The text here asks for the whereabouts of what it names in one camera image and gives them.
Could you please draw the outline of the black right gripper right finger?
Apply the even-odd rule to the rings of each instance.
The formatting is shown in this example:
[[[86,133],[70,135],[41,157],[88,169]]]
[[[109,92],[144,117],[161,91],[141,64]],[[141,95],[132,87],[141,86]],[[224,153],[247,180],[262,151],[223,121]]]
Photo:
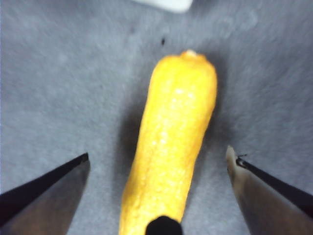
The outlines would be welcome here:
[[[313,196],[226,151],[233,193],[252,235],[311,235]]]

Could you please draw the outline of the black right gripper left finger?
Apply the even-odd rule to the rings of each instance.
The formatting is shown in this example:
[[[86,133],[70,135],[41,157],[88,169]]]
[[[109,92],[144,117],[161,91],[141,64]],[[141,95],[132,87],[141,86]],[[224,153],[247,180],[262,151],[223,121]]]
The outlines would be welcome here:
[[[90,172],[88,153],[0,196],[2,235],[65,235]]]

